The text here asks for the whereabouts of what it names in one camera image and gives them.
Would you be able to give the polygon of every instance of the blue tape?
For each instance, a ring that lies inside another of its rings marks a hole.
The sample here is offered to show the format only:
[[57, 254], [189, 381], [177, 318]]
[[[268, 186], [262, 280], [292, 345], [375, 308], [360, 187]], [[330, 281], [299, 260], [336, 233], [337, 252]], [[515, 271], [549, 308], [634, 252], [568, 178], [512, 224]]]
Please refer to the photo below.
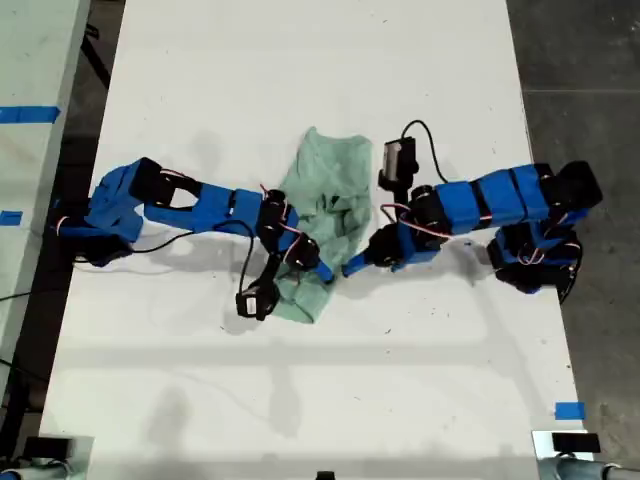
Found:
[[360, 253], [342, 266], [342, 274], [345, 277], [348, 277], [350, 275], [353, 275], [354, 273], [359, 272], [363, 268], [367, 268], [368, 266], [369, 264], [364, 258], [364, 253]]
[[523, 165], [512, 168], [516, 177], [520, 194], [527, 206], [526, 220], [546, 220], [549, 218], [549, 206], [540, 190], [540, 176], [534, 165]]
[[498, 170], [478, 180], [485, 202], [491, 211], [491, 226], [517, 223], [524, 217], [522, 203], [507, 170]]
[[58, 107], [0, 107], [0, 123], [55, 123]]
[[584, 420], [585, 410], [582, 402], [556, 402], [556, 420]]
[[320, 277], [320, 280], [322, 280], [326, 284], [333, 282], [335, 278], [329, 266], [322, 260], [320, 260], [320, 263], [314, 269], [314, 272], [316, 272], [316, 274]]
[[22, 221], [22, 212], [2, 210], [0, 212], [0, 227], [17, 227]]
[[470, 232], [480, 221], [480, 211], [469, 182], [449, 182], [436, 186], [436, 192], [451, 222], [451, 232]]

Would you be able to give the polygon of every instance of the blue painter's tape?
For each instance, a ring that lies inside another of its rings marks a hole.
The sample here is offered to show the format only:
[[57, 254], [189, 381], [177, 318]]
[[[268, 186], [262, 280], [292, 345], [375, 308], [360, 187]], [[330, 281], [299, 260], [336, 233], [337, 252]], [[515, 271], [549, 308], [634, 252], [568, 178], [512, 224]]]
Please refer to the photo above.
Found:
[[58, 107], [0, 107], [0, 123], [54, 123]]
[[584, 420], [582, 402], [556, 402], [556, 420]]
[[522, 202], [507, 170], [498, 170], [478, 179], [482, 196], [491, 212], [491, 226], [517, 223], [524, 217]]
[[22, 221], [22, 212], [2, 210], [0, 212], [0, 227], [17, 227]]
[[370, 264], [367, 263], [364, 258], [364, 253], [356, 255], [351, 260], [349, 260], [345, 265], [342, 266], [342, 274], [345, 277], [353, 275], [354, 273], [359, 272], [363, 268], [368, 267]]

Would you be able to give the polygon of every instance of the wire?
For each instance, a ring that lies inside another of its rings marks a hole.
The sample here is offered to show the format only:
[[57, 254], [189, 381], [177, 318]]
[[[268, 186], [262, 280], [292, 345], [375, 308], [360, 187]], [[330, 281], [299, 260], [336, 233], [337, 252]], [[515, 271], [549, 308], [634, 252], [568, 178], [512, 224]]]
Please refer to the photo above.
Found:
[[291, 252], [291, 250], [293, 250], [293, 247], [295, 247], [298, 244], [298, 242], [300, 241], [301, 238], [302, 238], [302, 236], [298, 235], [298, 238], [296, 238], [295, 241], [289, 246], [289, 248], [287, 248], [287, 251], [284, 254], [284, 257], [282, 258], [282, 263], [287, 263], [287, 257], [289, 256], [289, 252]]
[[382, 205], [380, 205], [380, 211], [386, 215], [386, 217], [389, 219], [389, 222], [391, 223], [396, 223], [396, 221], [389, 214], [389, 212], [387, 212], [387, 208], [403, 208], [405, 210], [411, 211], [409, 207], [402, 203], [383, 203]]
[[425, 232], [428, 233], [429, 235], [433, 235], [434, 237], [440, 237], [440, 238], [453, 238], [453, 235], [449, 235], [448, 233], [442, 233], [442, 232], [436, 232], [435, 230], [431, 230], [429, 228], [423, 227], [421, 225], [416, 225], [415, 223], [411, 223], [411, 222], [407, 222], [403, 217], [400, 217], [400, 219], [398, 220], [399, 223], [402, 223], [408, 227], [411, 227], [415, 230], [418, 230], [420, 232]]
[[[546, 239], [546, 238], [547, 238], [547, 235], [549, 234], [549, 232], [551, 231], [551, 229], [552, 229], [552, 228], [554, 228], [554, 227], [559, 226], [562, 222], [564, 222], [564, 221], [567, 219], [567, 217], [568, 217], [568, 216], [569, 216], [569, 214], [568, 214], [568, 213], [565, 213], [562, 217], [560, 217], [560, 220], [558, 220], [558, 221], [556, 222], [556, 224], [555, 224], [555, 225], [547, 227], [547, 229], [546, 229], [546, 230], [545, 230], [545, 232], [544, 232], [544, 235], [542, 235], [542, 238], [543, 238], [543, 239]], [[578, 245], [576, 245], [576, 244], [573, 244], [573, 243], [566, 243], [565, 245], [569, 245], [569, 246], [572, 246], [572, 247], [582, 248], [582, 247], [580, 247], [580, 246], [578, 246]], [[522, 265], [538, 265], [539, 263], [541, 263], [541, 262], [542, 262], [542, 260], [544, 260], [544, 257], [545, 257], [545, 253], [543, 252], [543, 253], [542, 253], [542, 256], [541, 256], [539, 259], [537, 259], [537, 261], [534, 261], [534, 260], [535, 260], [536, 255], [537, 255], [537, 254], [538, 254], [538, 252], [540, 252], [540, 251], [541, 251], [541, 250], [540, 250], [540, 248], [536, 248], [536, 249], [533, 251], [533, 254], [531, 255], [531, 258], [529, 258], [528, 260], [526, 260], [526, 259], [524, 259], [523, 257], [521, 257], [521, 256], [520, 256], [520, 252], [518, 252], [518, 255], [517, 255], [518, 262], [520, 262]]]
[[181, 233], [180, 235], [176, 235], [175, 237], [170, 238], [169, 240], [167, 240], [166, 242], [158, 245], [157, 247], [153, 247], [153, 248], [147, 248], [144, 250], [131, 250], [132, 253], [151, 253], [151, 252], [155, 252], [157, 250], [160, 250], [161, 248], [166, 247], [167, 245], [171, 245], [173, 242], [175, 242], [176, 240], [178, 240], [179, 238], [183, 238], [183, 237], [188, 237], [189, 235], [195, 235], [196, 232], [186, 232], [186, 233]]
[[562, 292], [562, 294], [560, 295], [560, 304], [561, 305], [567, 299], [567, 297], [571, 293], [571, 290], [573, 290], [573, 287], [576, 284], [576, 279], [578, 278], [578, 273], [580, 272], [580, 267], [582, 267], [582, 256], [584, 254], [584, 249], [582, 247], [582, 244], [579, 241], [577, 241], [577, 242], [568, 242], [568, 243], [565, 243], [565, 245], [570, 246], [570, 247], [578, 248], [580, 250], [580, 254], [578, 255], [578, 260], [576, 261], [576, 264], [573, 266], [573, 271], [572, 271], [572, 275], [571, 275], [570, 280], [569, 280], [569, 285], [567, 285], [567, 288], [565, 288], [564, 292]]
[[413, 120], [409, 122], [409, 124], [404, 127], [404, 130], [402, 131], [402, 138], [404, 138], [407, 134], [407, 131], [416, 124], [421, 125], [427, 131], [427, 135], [429, 136], [429, 145], [431, 146], [431, 155], [433, 156], [433, 164], [436, 167], [436, 172], [438, 172], [440, 180], [442, 180], [444, 183], [449, 183], [449, 180], [444, 178], [444, 175], [442, 175], [442, 172], [440, 171], [440, 164], [438, 163], [438, 157], [436, 156], [436, 147], [433, 144], [433, 136], [431, 136], [431, 130], [429, 130], [429, 127], [427, 127], [426, 123], [424, 123], [422, 120]]
[[58, 220], [58, 223], [56, 223], [56, 235], [60, 236], [60, 225], [62, 225], [62, 222], [64, 222], [67, 218], [69, 217], [61, 217], [60, 220]]
[[171, 170], [170, 168], [163, 168], [162, 170], [160, 170], [160, 173], [168, 173], [170, 175], [176, 175], [176, 176], [182, 177], [182, 178], [191, 178], [191, 177], [187, 177], [182, 172], [178, 172], [177, 170]]
[[23, 375], [26, 375], [27, 377], [32, 377], [35, 378], [36, 380], [39, 380], [41, 382], [44, 383], [49, 383], [47, 379], [45, 379], [44, 377], [41, 377], [40, 375], [33, 373], [29, 370], [25, 370], [22, 367], [17, 366], [15, 363], [12, 362], [8, 362], [7, 360], [3, 360], [2, 358], [0, 358], [0, 364], [5, 365], [7, 367], [9, 367], [11, 370], [15, 370], [18, 373], [22, 373]]
[[31, 290], [29, 292], [23, 293], [14, 293], [13, 295], [7, 295], [6, 297], [0, 297], [0, 302], [4, 302], [6, 300], [12, 300], [14, 298], [26, 297], [28, 295], [38, 295], [40, 293], [49, 293], [49, 292], [66, 292], [66, 288], [47, 288], [46, 290]]
[[384, 213], [387, 216], [387, 218], [389, 219], [389, 221], [391, 223], [402, 223], [402, 224], [404, 224], [404, 225], [406, 225], [406, 226], [408, 226], [410, 228], [413, 228], [415, 230], [418, 230], [420, 232], [425, 232], [425, 233], [428, 233], [429, 235], [433, 235], [434, 237], [447, 238], [447, 239], [448, 238], [453, 238], [453, 235], [449, 235], [448, 233], [438, 232], [436, 230], [431, 230], [430, 228], [423, 227], [423, 226], [417, 225], [415, 223], [407, 222], [404, 219], [404, 216], [401, 216], [398, 219], [398, 222], [395, 222], [393, 220], [393, 218], [391, 217], [391, 215], [389, 215], [389, 212], [387, 212], [387, 210], [386, 210], [387, 208], [392, 208], [392, 207], [393, 208], [403, 208], [403, 209], [408, 210], [408, 211], [411, 210], [409, 207], [407, 207], [406, 205], [403, 205], [401, 203], [384, 203], [384, 204], [380, 205], [380, 210], [382, 211], [382, 213]]
[[240, 225], [244, 227], [244, 229], [249, 234], [249, 250], [247, 251], [247, 256], [245, 257], [244, 263], [242, 264], [242, 269], [240, 270], [240, 284], [238, 285], [238, 293], [241, 294], [242, 291], [244, 290], [242, 288], [244, 284], [244, 277], [247, 274], [247, 267], [249, 266], [249, 260], [251, 260], [251, 254], [253, 253], [253, 243], [255, 240], [255, 234], [253, 233], [253, 230], [251, 230], [251, 227], [247, 225], [245, 222], [243, 222], [242, 220], [227, 220], [225, 222], [220, 222], [213, 226], [213, 230], [224, 227], [226, 225]]
[[61, 465], [62, 468], [64, 468], [64, 471], [66, 473], [66, 476], [64, 477], [64, 480], [69, 480], [71, 478], [71, 476], [73, 475], [73, 470], [71, 469], [71, 465], [69, 465], [69, 463], [66, 460], [51, 460], [49, 463], [47, 463], [47, 467], [49, 466], [53, 466], [53, 465]]
[[[262, 189], [262, 193], [264, 194], [264, 196], [262, 197], [263, 199], [267, 198], [267, 195], [269, 194], [269, 192], [271, 190], [267, 189], [267, 187], [264, 186], [264, 184], [260, 184], [260, 188]], [[284, 208], [282, 209], [282, 215], [280, 216], [280, 220], [282, 220], [283, 222], [286, 221], [286, 217], [287, 217], [287, 207], [289, 206], [289, 201], [287, 200], [287, 197], [284, 198]]]
[[302, 235], [302, 230], [298, 230], [297, 228], [290, 227], [288, 225], [285, 225], [284, 223], [281, 223], [280, 226], [285, 230], [289, 230], [290, 232], [297, 233], [298, 235]]

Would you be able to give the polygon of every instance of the red wire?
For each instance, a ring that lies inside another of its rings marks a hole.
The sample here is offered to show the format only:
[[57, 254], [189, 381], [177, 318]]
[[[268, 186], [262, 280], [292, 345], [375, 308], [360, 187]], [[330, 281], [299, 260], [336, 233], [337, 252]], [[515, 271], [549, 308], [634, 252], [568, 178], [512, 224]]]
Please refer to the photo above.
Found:
[[433, 235], [434, 237], [440, 238], [453, 238], [453, 235], [449, 235], [448, 233], [436, 232], [435, 230], [431, 230], [426, 227], [422, 227], [420, 225], [416, 225], [415, 223], [407, 222], [403, 218], [400, 218], [398, 222], [405, 224], [407, 227], [411, 227], [415, 230], [419, 230], [421, 232], [428, 233], [429, 235]]
[[411, 210], [409, 207], [403, 205], [402, 203], [383, 203], [382, 205], [380, 205], [380, 208], [404, 208], [405, 210]]
[[182, 178], [189, 178], [184, 173], [178, 172], [177, 170], [171, 170], [170, 168], [163, 168], [162, 170], [160, 170], [160, 173], [170, 173], [172, 175], [177, 175]]
[[62, 225], [62, 222], [64, 222], [67, 218], [69, 217], [62, 217], [60, 220], [58, 220], [58, 223], [56, 224], [56, 235], [60, 236], [60, 225]]
[[[556, 224], [554, 225], [554, 227], [557, 227], [557, 226], [558, 226], [558, 225], [560, 225], [562, 222], [564, 222], [564, 221], [567, 219], [567, 217], [568, 217], [568, 216], [569, 216], [569, 214], [568, 214], [568, 213], [565, 213], [565, 214], [560, 218], [560, 220], [558, 220], [558, 221], [556, 222]], [[553, 228], [553, 227], [549, 227], [549, 228], [547, 228], [547, 231], [546, 231], [546, 232], [544, 232], [544, 235], [543, 235], [542, 237], [543, 237], [543, 238], [546, 238], [546, 237], [547, 237], [547, 235], [549, 234], [549, 232], [551, 231], [551, 229], [552, 229], [552, 228]], [[569, 246], [571, 246], [571, 247], [580, 248], [580, 246], [579, 246], [579, 245], [577, 245], [577, 244], [575, 244], [575, 243], [565, 243], [565, 245], [569, 245]], [[518, 261], [519, 261], [522, 265], [538, 265], [540, 262], [542, 262], [542, 260], [544, 260], [544, 257], [545, 257], [545, 254], [543, 253], [543, 254], [542, 254], [542, 256], [541, 256], [540, 258], [536, 259], [536, 255], [538, 254], [538, 252], [539, 252], [539, 251], [540, 251], [540, 249], [539, 249], [539, 248], [536, 248], [536, 249], [533, 251], [533, 255], [531, 255], [531, 258], [530, 258], [529, 260], [524, 260], [524, 259], [520, 256], [520, 254], [518, 253]]]
[[298, 242], [300, 241], [300, 238], [302, 238], [300, 235], [298, 235], [298, 238], [296, 238], [295, 242], [293, 242], [289, 248], [287, 248], [287, 252], [284, 254], [284, 257], [282, 258], [282, 263], [286, 263], [287, 261], [287, 257], [289, 256], [289, 252], [291, 252], [291, 250], [293, 250], [293, 247], [295, 247]]
[[281, 223], [280, 226], [282, 228], [284, 228], [285, 230], [289, 230], [290, 232], [302, 235], [302, 230], [298, 230], [297, 228], [289, 227], [288, 225], [285, 225], [284, 223]]

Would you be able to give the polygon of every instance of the crumpled towel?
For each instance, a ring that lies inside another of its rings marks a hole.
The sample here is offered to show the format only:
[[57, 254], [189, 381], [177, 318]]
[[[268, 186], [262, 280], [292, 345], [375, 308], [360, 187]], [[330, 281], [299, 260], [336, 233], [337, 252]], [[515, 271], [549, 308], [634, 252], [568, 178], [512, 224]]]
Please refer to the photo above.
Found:
[[[371, 142], [363, 136], [331, 138], [309, 129], [295, 162], [280, 185], [300, 216], [297, 228], [320, 246], [320, 258], [339, 279], [371, 219]], [[314, 273], [296, 275], [283, 266], [276, 284], [281, 299], [274, 314], [314, 323], [336, 282], [325, 285]]]

